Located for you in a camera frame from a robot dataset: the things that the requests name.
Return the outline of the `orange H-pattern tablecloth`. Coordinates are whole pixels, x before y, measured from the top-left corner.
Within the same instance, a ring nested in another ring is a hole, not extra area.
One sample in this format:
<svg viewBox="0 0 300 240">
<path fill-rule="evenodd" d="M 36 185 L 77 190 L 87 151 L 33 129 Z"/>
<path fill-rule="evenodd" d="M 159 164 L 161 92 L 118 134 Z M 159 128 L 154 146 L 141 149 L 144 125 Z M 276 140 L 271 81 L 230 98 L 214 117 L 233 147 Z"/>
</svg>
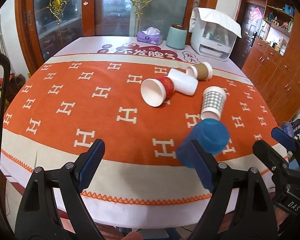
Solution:
<svg viewBox="0 0 300 240">
<path fill-rule="evenodd" d="M 211 64 L 213 76 L 192 96 L 174 92 L 159 107 L 143 101 L 144 80 L 199 62 Z M 210 193 L 175 153 L 200 122 L 203 92 L 211 86 L 226 93 L 221 121 L 230 133 L 217 161 L 238 170 L 256 167 L 273 190 L 271 172 L 252 146 L 262 139 L 283 157 L 287 152 L 272 139 L 276 121 L 240 69 L 191 48 L 146 47 L 126 37 L 79 38 L 28 79 L 5 113 L 2 171 L 26 186 L 34 168 L 58 169 L 102 139 L 104 158 L 82 193 L 94 221 L 137 228 L 194 224 Z"/>
</svg>

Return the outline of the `dark wooden entrance door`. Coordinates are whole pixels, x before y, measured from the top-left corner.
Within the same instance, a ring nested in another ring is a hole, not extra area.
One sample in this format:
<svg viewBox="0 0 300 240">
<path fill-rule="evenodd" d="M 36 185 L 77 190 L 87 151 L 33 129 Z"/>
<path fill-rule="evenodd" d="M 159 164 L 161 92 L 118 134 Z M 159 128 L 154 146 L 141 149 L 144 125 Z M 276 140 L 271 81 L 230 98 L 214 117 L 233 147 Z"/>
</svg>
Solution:
<svg viewBox="0 0 300 240">
<path fill-rule="evenodd" d="M 239 0 L 235 20 L 241 26 L 241 38 L 237 38 L 230 59 L 242 69 L 253 42 L 259 33 L 266 0 Z"/>
</svg>

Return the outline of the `white countertop appliance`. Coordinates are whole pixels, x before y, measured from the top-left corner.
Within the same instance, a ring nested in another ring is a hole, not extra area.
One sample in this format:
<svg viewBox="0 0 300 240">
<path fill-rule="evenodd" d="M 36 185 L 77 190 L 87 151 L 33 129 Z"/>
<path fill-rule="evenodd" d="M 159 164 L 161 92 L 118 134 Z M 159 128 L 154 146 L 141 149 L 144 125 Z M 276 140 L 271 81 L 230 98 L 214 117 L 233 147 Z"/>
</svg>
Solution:
<svg viewBox="0 0 300 240">
<path fill-rule="evenodd" d="M 202 56 L 226 61 L 235 45 L 237 35 L 216 23 L 196 20 L 190 44 Z"/>
</svg>

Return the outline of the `plain white cup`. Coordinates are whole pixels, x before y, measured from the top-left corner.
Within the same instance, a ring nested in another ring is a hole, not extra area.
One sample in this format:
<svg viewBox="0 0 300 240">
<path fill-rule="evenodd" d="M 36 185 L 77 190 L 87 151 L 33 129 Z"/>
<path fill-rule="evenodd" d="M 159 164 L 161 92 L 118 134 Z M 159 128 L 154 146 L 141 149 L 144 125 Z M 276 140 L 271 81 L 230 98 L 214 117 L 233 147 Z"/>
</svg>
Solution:
<svg viewBox="0 0 300 240">
<path fill-rule="evenodd" d="M 174 84 L 175 91 L 193 96 L 198 87 L 198 80 L 184 72 L 171 68 L 167 75 Z"/>
</svg>

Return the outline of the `blue plastic cup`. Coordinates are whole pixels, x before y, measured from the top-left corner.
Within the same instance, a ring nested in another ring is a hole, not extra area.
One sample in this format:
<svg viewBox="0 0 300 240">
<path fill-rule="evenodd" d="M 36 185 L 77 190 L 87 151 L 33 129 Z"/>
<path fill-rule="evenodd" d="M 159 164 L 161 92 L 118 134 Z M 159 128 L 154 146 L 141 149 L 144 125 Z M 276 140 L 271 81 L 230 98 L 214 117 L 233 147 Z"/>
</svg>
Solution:
<svg viewBox="0 0 300 240">
<path fill-rule="evenodd" d="M 216 156 L 224 150 L 229 139 L 229 131 L 222 122 L 211 118 L 204 119 L 191 129 L 177 147 L 176 157 L 183 166 L 194 168 L 188 156 L 191 140 L 197 140 L 205 152 Z"/>
</svg>

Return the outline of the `grey checked paper cup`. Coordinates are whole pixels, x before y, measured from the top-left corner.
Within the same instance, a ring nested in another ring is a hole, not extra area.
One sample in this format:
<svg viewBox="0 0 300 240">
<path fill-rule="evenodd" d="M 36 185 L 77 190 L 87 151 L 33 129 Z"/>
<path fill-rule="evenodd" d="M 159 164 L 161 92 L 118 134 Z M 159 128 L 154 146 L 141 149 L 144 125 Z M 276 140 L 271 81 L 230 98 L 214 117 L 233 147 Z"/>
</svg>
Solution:
<svg viewBox="0 0 300 240">
<path fill-rule="evenodd" d="M 208 87 L 203 92 L 202 109 L 200 118 L 220 120 L 226 102 L 224 89 L 217 86 Z"/>
</svg>

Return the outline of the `purple tissue box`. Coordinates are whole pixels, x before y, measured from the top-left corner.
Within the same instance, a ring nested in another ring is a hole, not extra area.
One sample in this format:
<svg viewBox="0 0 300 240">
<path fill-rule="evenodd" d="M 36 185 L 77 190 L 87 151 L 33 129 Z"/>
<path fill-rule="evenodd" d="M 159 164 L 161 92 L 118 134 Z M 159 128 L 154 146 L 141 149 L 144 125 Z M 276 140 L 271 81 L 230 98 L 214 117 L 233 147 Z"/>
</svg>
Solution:
<svg viewBox="0 0 300 240">
<path fill-rule="evenodd" d="M 160 45 L 162 43 L 161 31 L 155 27 L 149 27 L 137 33 L 137 41 L 147 44 Z"/>
</svg>

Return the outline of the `brown sleeved paper cup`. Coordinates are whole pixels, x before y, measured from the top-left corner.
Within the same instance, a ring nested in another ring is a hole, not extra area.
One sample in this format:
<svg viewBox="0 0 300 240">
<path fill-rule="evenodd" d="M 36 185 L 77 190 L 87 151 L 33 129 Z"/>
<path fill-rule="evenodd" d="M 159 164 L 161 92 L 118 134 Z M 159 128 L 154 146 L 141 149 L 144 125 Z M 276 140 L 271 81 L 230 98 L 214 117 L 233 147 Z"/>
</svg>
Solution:
<svg viewBox="0 0 300 240">
<path fill-rule="evenodd" d="M 207 81 L 213 76 L 213 68 L 208 62 L 198 63 L 187 67 L 186 74 L 198 81 Z"/>
</svg>

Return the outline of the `wooden cabinet with shelves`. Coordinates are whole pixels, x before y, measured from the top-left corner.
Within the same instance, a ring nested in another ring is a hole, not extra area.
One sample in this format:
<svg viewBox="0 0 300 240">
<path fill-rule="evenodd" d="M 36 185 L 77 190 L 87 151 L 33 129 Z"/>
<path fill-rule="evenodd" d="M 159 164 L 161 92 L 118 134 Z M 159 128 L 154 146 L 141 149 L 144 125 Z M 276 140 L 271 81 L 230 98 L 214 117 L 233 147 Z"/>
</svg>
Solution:
<svg viewBox="0 0 300 240">
<path fill-rule="evenodd" d="M 290 0 L 267 0 L 263 19 L 281 38 L 257 38 L 242 70 L 280 125 L 300 111 L 300 13 Z"/>
</svg>

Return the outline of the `teal canister with brown lid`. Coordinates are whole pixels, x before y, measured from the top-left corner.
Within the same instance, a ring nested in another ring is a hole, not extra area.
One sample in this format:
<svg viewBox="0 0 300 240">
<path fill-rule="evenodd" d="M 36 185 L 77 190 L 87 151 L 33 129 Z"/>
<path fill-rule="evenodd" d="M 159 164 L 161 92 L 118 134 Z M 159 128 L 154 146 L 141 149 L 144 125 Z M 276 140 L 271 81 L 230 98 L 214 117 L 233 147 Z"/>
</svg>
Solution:
<svg viewBox="0 0 300 240">
<path fill-rule="evenodd" d="M 167 39 L 166 39 L 166 46 L 182 50 L 185 48 L 187 37 L 187 29 L 181 25 L 173 24 L 170 26 Z"/>
</svg>

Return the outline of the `red patterned paper cup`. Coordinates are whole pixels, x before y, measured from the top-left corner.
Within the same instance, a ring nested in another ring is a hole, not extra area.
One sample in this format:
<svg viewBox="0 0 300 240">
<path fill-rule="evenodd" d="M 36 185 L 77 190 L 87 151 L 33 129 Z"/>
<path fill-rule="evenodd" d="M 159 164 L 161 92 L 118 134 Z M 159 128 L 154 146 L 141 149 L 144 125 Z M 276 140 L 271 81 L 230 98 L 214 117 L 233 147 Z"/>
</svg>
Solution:
<svg viewBox="0 0 300 240">
<path fill-rule="evenodd" d="M 159 107 L 174 92 L 173 81 L 165 76 L 145 79 L 141 83 L 140 93 L 145 103 L 151 107 Z"/>
</svg>

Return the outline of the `wooden glass sliding door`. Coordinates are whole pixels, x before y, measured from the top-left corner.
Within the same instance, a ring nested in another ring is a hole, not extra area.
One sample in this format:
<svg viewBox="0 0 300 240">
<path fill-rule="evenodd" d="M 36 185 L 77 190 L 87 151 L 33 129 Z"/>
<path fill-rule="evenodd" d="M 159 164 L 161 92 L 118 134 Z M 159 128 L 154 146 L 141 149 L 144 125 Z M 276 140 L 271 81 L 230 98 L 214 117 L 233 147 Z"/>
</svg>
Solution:
<svg viewBox="0 0 300 240">
<path fill-rule="evenodd" d="M 28 70 L 80 37 L 130 36 L 155 27 L 187 29 L 192 9 L 215 8 L 218 0 L 15 0 L 21 50 Z"/>
</svg>

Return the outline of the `white cloth cover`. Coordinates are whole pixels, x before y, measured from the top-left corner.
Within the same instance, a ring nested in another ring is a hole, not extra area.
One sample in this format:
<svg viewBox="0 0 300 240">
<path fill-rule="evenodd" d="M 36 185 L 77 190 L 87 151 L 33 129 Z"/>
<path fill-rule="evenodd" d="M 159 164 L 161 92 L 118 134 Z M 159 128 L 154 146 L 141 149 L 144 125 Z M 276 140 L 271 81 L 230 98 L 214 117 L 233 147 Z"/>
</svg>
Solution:
<svg viewBox="0 0 300 240">
<path fill-rule="evenodd" d="M 237 37 L 241 38 L 241 26 L 230 16 L 210 8 L 194 8 L 192 10 L 190 22 L 189 22 L 189 33 L 194 30 L 194 25 L 197 19 L 204 22 L 215 23 L 223 28 L 231 31 Z"/>
</svg>

